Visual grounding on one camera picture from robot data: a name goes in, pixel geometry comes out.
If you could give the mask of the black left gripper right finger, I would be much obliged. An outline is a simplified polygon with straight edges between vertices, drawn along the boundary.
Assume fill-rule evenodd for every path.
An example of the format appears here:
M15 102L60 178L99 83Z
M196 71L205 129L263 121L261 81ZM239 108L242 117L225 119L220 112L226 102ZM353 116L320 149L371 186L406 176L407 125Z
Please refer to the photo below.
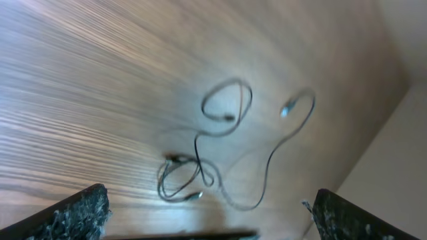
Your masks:
M319 189L313 205L302 204L312 215L321 240L416 240L328 189Z

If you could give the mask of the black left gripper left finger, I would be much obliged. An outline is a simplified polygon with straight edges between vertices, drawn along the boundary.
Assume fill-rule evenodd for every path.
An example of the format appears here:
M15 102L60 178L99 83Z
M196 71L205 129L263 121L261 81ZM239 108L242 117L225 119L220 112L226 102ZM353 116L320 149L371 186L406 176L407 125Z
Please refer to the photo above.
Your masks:
M104 185L94 184L1 230L2 239L100 239L109 219Z

